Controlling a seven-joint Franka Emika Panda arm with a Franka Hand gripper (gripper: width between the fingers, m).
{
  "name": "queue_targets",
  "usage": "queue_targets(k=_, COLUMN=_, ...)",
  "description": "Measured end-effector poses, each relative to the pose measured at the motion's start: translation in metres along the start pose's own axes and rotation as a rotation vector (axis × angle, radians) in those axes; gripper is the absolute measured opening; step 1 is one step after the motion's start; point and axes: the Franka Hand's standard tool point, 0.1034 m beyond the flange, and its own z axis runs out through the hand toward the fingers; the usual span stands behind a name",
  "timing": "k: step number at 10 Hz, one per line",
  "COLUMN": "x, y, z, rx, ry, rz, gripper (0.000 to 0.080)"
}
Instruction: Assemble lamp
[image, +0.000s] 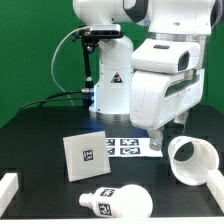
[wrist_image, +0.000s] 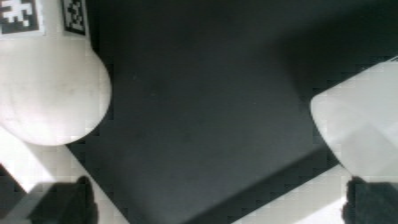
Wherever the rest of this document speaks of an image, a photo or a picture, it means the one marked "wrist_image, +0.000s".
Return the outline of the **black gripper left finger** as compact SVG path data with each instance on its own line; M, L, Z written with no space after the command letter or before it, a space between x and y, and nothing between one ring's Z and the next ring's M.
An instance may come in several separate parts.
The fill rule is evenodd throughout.
M98 204L87 176L59 182L28 214L32 224L98 224Z

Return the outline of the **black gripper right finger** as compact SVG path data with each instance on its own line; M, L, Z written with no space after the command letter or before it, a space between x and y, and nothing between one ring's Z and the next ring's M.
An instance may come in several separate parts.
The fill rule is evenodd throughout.
M345 224L398 224L398 189L389 182L366 182L352 177L343 221Z

